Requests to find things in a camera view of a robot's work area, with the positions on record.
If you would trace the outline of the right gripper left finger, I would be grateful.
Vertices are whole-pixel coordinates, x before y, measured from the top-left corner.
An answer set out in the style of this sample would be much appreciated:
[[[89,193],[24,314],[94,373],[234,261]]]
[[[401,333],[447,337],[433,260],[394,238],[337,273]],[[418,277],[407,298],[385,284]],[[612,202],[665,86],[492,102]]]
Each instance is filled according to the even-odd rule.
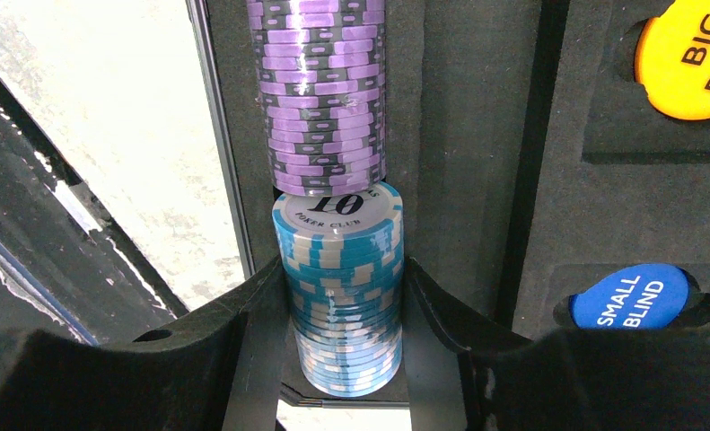
[[[279,259],[130,343],[0,330],[0,430],[274,430],[288,306]]]

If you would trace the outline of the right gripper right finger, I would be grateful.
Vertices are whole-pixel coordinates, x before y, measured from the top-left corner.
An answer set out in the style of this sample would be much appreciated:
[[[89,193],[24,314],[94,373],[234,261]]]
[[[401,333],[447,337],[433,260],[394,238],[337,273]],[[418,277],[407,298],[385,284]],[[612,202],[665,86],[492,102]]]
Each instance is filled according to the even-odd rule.
[[[530,340],[446,292],[415,259],[403,293],[415,430],[710,430],[710,324]]]

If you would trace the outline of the light blue poker chip stack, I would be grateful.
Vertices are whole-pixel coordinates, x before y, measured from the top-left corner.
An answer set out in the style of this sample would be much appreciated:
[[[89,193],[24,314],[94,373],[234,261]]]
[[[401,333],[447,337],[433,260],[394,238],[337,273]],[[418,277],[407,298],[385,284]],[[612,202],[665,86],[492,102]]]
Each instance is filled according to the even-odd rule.
[[[272,219],[302,373],[354,398],[399,370],[403,201],[386,182],[333,197],[281,195]]]

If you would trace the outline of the blue dealer button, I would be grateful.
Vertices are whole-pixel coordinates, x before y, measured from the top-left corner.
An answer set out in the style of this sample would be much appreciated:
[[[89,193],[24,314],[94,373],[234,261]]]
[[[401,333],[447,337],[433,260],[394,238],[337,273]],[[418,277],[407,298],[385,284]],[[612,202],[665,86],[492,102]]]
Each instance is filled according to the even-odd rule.
[[[569,311],[581,329],[654,330],[668,327],[691,293],[686,273],[662,263],[616,271],[574,295]]]

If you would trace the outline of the black foam-lined poker case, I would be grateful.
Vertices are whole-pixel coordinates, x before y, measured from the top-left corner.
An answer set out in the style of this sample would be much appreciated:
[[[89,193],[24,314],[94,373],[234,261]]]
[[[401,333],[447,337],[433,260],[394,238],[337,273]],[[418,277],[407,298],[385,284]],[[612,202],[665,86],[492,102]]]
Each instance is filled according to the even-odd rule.
[[[710,119],[654,110],[629,46],[663,1],[389,1],[387,165],[408,258],[540,339],[610,270],[679,264],[710,324]]]

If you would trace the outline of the purple poker chip stack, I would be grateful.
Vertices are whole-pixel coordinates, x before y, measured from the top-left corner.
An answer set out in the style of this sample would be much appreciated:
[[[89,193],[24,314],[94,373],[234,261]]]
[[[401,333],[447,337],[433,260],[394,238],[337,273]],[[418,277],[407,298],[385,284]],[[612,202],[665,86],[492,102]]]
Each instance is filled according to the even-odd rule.
[[[274,186],[359,192],[386,175],[386,4],[249,1]]]

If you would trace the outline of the orange big blind button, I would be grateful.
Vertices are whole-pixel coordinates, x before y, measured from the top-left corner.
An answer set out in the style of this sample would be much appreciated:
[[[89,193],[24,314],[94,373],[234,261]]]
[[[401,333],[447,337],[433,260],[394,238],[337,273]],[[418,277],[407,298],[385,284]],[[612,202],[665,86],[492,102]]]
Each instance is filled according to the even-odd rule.
[[[710,13],[650,20],[638,43],[635,77],[664,115],[710,119]]]

